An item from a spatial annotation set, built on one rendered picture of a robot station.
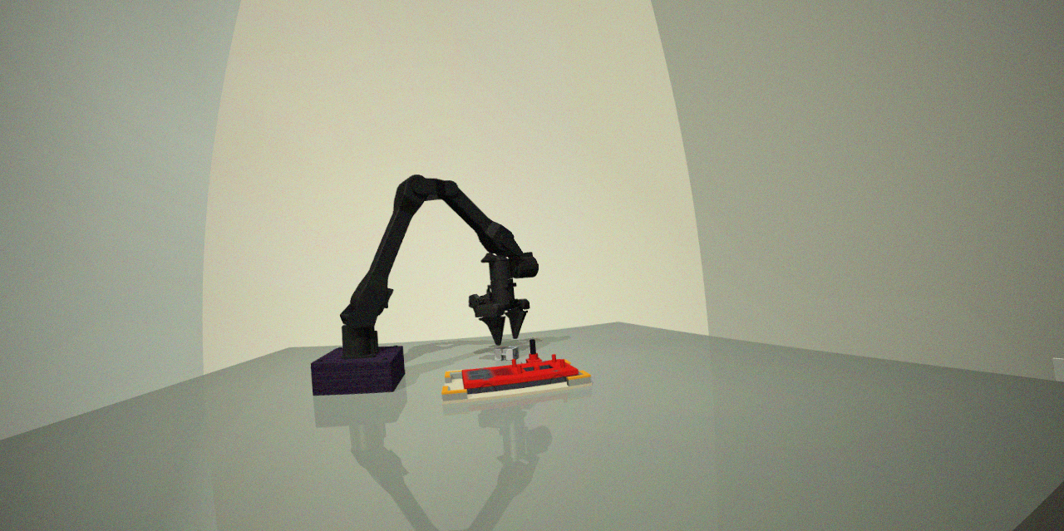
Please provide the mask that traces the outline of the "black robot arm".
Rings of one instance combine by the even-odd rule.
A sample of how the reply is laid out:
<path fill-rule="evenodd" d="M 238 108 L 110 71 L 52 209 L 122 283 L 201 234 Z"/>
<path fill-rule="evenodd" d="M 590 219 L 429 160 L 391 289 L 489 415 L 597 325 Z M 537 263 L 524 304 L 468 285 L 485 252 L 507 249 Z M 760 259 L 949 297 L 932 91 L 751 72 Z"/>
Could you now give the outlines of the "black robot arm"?
<path fill-rule="evenodd" d="M 387 288 L 389 271 L 409 229 L 409 222 L 423 201 L 442 200 L 455 210 L 458 215 L 472 227 L 476 237 L 489 252 L 481 259 L 489 263 L 491 281 L 505 278 L 534 278 L 539 264 L 532 252 L 522 253 L 514 235 L 503 225 L 489 219 L 481 209 L 476 208 L 468 195 L 458 188 L 455 181 L 426 179 L 422 175 L 411 175 L 397 186 L 394 212 L 385 229 L 382 242 L 370 270 L 358 284 L 351 295 L 350 304 L 340 312 L 342 353 L 347 358 L 373 358 L 377 351 L 377 316 L 388 308 L 394 289 Z M 495 255 L 494 255 L 494 254 Z M 508 258 L 506 258 L 508 256 Z"/>

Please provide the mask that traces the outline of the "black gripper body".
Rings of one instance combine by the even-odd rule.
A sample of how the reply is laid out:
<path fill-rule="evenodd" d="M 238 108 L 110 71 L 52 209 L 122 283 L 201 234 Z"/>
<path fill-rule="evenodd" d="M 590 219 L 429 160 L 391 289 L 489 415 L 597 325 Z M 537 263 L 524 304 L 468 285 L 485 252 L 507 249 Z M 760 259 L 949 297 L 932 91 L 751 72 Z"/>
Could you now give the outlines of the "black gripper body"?
<path fill-rule="evenodd" d="M 493 301 L 491 301 L 493 304 L 476 305 L 475 317 L 501 317 L 505 311 L 522 312 L 522 310 L 530 309 L 527 297 L 522 299 L 515 297 L 516 283 L 513 283 L 513 278 L 491 281 L 489 288 L 493 293 Z"/>

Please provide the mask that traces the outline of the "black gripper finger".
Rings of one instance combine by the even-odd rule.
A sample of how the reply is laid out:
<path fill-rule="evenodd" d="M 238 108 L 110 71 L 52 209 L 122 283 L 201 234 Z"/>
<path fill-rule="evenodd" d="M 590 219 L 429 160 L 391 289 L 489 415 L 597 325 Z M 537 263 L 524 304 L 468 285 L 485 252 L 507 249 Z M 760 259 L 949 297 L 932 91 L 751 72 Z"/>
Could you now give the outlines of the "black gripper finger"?
<path fill-rule="evenodd" d="M 518 337 L 518 335 L 520 334 L 520 329 L 521 329 L 525 316 L 527 316 L 527 312 L 528 311 L 522 311 L 522 312 L 503 312 L 503 314 L 505 314 L 508 316 L 508 318 L 509 318 L 510 331 L 512 332 L 514 339 L 516 339 Z"/>
<path fill-rule="evenodd" d="M 493 337 L 495 345 L 500 345 L 503 337 L 503 327 L 505 327 L 505 316 L 501 317 L 491 317 L 491 318 L 478 318 L 480 322 L 487 323 L 491 329 L 491 336 Z"/>

